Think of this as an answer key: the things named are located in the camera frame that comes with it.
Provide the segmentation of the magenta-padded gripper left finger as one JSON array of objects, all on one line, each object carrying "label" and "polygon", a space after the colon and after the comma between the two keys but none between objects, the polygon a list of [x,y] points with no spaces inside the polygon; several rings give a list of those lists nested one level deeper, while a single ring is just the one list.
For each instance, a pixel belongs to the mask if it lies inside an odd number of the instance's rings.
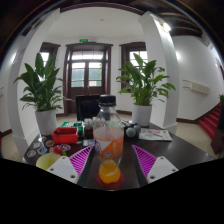
[{"label": "magenta-padded gripper left finger", "polygon": [[47,171],[74,184],[84,184],[94,156],[90,145],[70,157],[62,156]]}]

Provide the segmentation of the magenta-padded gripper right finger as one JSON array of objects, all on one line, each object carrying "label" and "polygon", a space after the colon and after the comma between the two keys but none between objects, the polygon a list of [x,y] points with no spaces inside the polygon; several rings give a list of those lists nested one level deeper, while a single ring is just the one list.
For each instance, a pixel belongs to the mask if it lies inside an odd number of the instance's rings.
[{"label": "magenta-padded gripper right finger", "polygon": [[132,148],[135,153],[136,173],[141,186],[153,183],[178,171],[164,156],[156,157],[136,145],[133,145]]}]

